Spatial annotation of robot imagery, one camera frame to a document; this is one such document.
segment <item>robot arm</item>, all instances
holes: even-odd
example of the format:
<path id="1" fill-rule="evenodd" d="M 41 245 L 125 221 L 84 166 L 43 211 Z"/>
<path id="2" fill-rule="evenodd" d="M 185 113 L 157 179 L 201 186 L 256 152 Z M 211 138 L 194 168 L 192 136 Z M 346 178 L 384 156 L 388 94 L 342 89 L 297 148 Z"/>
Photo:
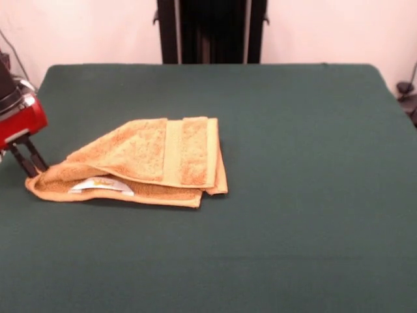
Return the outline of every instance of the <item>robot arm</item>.
<path id="1" fill-rule="evenodd" d="M 10 151 L 28 177 L 46 171 L 48 165 L 29 138 L 47 125 L 44 110 L 30 84 L 13 78 L 0 62 L 0 160 L 5 151 Z M 29 150 L 30 160 L 20 153 L 19 145 Z"/>

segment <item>cable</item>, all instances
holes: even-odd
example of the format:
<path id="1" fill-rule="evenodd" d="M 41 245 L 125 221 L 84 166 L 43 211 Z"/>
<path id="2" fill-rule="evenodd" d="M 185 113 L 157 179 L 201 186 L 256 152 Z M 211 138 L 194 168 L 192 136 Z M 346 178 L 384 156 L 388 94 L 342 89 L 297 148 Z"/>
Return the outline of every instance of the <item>cable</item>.
<path id="1" fill-rule="evenodd" d="M 417 71 L 417 62 L 416 62 L 416 64 L 414 64 L 414 69 L 412 70 L 412 75 L 411 75 L 410 83 L 409 83 L 409 86 L 407 87 L 407 92 L 405 93 L 405 95 L 411 91 L 412 83 L 413 83 L 413 81 L 414 81 L 414 79 L 416 77 L 416 71 Z"/>
<path id="2" fill-rule="evenodd" d="M 27 75 L 27 72 L 25 70 L 25 67 L 23 66 L 22 62 L 20 61 L 19 55 L 16 52 L 16 49 L 14 48 L 14 46 L 10 43 L 10 41 L 8 41 L 7 37 L 5 36 L 5 34 L 2 32 L 2 30 L 0 29 L 0 35 L 1 37 L 4 39 L 4 41 L 8 44 L 8 46 L 10 47 L 10 49 L 12 49 L 14 56 L 16 57 L 16 60 L 18 60 L 19 66 L 22 69 L 23 73 L 25 74 L 25 78 L 30 81 L 29 79 L 29 75 Z"/>

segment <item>green tablecloth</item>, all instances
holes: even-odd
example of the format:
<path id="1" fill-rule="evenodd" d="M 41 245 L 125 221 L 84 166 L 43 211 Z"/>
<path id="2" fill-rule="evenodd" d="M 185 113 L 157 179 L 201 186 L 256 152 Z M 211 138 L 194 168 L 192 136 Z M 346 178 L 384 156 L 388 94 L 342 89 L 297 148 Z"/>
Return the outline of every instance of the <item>green tablecloth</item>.
<path id="1" fill-rule="evenodd" d="M 218 117 L 229 195 L 52 203 L 0 164 L 0 312 L 417 312 L 417 136 L 367 65 L 73 65 L 50 164 L 141 118 Z"/>

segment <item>white wall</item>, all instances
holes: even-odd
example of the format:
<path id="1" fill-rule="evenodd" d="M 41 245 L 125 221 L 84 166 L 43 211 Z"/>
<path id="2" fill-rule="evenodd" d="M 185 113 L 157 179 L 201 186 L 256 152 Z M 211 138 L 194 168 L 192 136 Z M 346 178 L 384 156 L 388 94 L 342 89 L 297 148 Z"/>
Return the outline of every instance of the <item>white wall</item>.
<path id="1" fill-rule="evenodd" d="M 416 0 L 269 0 L 263 63 L 371 63 L 395 90 L 417 61 Z"/>
<path id="2" fill-rule="evenodd" d="M 57 63 L 161 63 L 155 11 L 156 0 L 0 0 L 0 27 L 40 85 Z"/>
<path id="3" fill-rule="evenodd" d="M 268 2 L 263 63 L 371 63 L 393 91 L 411 75 L 417 1 Z M 156 0 L 0 0 L 0 27 L 39 85 L 57 63 L 160 64 L 155 10 Z"/>

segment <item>terry cloth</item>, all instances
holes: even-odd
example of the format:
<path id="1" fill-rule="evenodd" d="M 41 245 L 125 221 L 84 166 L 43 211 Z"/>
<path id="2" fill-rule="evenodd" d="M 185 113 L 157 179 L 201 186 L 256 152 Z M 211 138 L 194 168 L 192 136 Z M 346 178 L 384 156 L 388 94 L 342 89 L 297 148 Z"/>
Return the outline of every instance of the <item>terry cloth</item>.
<path id="1" fill-rule="evenodd" d="M 197 208 L 203 192 L 228 193 L 218 120 L 127 122 L 25 185 L 49 201 L 111 198 Z"/>

